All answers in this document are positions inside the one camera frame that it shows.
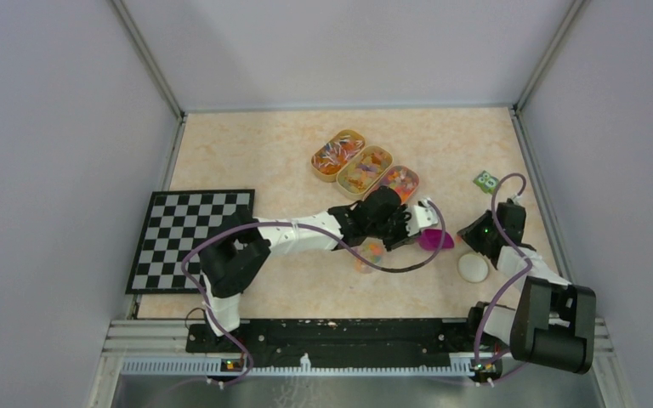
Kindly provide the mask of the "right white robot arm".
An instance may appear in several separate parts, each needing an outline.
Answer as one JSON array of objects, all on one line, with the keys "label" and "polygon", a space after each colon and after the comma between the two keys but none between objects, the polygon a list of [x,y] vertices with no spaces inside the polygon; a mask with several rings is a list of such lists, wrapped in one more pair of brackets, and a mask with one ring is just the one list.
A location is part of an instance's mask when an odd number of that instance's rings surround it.
[{"label": "right white robot arm", "polygon": [[464,337],[476,350],[498,339],[528,363],[587,373],[593,363],[596,295],[552,271],[535,248],[522,241],[526,210],[513,200],[497,204],[458,236],[520,289],[516,308],[478,302],[468,312]]}]

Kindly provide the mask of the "tray of striped candies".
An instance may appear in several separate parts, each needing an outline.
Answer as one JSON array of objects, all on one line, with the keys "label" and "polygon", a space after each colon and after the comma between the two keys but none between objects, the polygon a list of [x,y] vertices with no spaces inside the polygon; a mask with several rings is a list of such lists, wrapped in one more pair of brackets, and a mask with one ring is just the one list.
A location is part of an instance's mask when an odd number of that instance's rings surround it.
[{"label": "tray of striped candies", "polygon": [[311,156],[310,167],[319,180],[334,182],[344,166],[365,147],[366,140],[360,133],[344,129]]}]

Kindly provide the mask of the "green owl eraser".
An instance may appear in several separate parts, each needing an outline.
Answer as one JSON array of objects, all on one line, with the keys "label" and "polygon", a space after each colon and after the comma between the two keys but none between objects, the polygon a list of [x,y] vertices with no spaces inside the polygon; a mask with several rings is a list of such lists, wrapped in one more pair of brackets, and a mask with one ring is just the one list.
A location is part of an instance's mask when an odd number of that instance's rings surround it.
[{"label": "green owl eraser", "polygon": [[480,188],[480,190],[488,195],[494,193],[495,188],[499,184],[500,179],[492,175],[486,170],[481,171],[474,179],[473,183]]}]

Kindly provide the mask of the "purple plastic scoop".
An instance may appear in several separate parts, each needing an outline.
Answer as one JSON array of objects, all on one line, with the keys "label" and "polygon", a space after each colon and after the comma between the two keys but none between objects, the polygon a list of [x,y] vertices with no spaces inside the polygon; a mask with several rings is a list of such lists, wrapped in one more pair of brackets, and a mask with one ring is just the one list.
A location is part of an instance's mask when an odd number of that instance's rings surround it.
[{"label": "purple plastic scoop", "polygon": [[424,251],[436,251],[452,249],[455,242],[448,232],[442,229],[424,229],[417,239],[418,245]]}]

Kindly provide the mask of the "tray of yellow purple candies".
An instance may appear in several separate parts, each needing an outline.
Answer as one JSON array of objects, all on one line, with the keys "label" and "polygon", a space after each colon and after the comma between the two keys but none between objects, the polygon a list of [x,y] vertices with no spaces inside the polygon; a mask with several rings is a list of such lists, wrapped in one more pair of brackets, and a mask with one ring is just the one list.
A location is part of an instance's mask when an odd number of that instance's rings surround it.
[{"label": "tray of yellow purple candies", "polygon": [[369,145],[338,172],[336,188],[349,199],[359,200],[393,163],[394,157],[390,152],[377,145]]}]

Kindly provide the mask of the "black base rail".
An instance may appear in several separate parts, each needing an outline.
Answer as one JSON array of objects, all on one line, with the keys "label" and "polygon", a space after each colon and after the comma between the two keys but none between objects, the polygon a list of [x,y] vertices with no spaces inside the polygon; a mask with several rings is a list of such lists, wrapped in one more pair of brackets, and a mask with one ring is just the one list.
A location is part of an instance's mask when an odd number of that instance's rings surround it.
[{"label": "black base rail", "polygon": [[307,356],[315,368],[446,368],[458,353],[473,358],[474,318],[251,319],[229,336],[207,323],[188,329],[190,354],[248,354],[257,368],[293,367]]}]

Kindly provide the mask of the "tray of orange pink candies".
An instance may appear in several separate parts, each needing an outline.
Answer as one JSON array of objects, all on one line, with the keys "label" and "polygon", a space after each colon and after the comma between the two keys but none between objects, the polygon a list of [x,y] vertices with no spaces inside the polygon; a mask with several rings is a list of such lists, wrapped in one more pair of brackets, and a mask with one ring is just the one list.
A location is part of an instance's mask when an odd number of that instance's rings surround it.
[{"label": "tray of orange pink candies", "polygon": [[395,191],[401,200],[401,203],[407,203],[415,194],[420,185],[420,177],[409,167],[394,165],[382,174],[377,182],[365,193],[364,197],[369,196],[378,188],[386,186]]}]

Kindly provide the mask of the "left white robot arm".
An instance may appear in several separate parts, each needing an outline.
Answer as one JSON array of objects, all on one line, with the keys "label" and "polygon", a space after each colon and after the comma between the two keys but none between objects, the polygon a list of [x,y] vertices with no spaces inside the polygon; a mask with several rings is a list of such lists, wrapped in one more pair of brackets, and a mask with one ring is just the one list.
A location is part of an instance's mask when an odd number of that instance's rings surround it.
[{"label": "left white robot arm", "polygon": [[330,207],[302,218],[255,218],[238,210],[224,219],[198,249],[207,295],[207,341],[228,351],[238,341],[241,294],[271,256],[305,251],[355,249],[366,239],[392,251],[413,243],[437,224],[433,206],[407,205],[399,194],[380,187],[349,205]]}]

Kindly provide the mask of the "clear plastic cup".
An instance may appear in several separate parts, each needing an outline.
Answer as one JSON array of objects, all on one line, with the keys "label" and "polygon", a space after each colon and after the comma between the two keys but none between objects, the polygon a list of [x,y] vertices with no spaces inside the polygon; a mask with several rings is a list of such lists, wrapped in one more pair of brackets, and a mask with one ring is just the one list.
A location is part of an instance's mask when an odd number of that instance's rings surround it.
[{"label": "clear plastic cup", "polygon": [[383,244],[375,239],[367,239],[356,248],[359,258],[355,260],[355,270],[361,274],[370,274],[375,271],[371,264],[381,265],[386,249]]}]

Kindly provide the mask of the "white round lid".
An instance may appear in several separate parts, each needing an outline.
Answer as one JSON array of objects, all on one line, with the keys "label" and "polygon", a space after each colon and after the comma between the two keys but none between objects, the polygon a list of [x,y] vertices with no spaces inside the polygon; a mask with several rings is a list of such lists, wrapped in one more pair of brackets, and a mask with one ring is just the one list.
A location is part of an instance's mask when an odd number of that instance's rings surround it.
[{"label": "white round lid", "polygon": [[459,275],[469,283],[480,283],[489,275],[486,261],[476,253],[465,253],[457,262]]}]

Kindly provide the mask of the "black white checkerboard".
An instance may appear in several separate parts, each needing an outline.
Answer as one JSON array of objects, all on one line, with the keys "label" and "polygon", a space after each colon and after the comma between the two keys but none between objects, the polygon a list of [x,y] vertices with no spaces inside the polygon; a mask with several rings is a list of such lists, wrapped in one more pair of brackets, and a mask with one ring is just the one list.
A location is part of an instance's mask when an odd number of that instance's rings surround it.
[{"label": "black white checkerboard", "polygon": [[236,210],[253,211],[254,189],[155,191],[133,256],[127,294],[196,293],[183,258]]}]

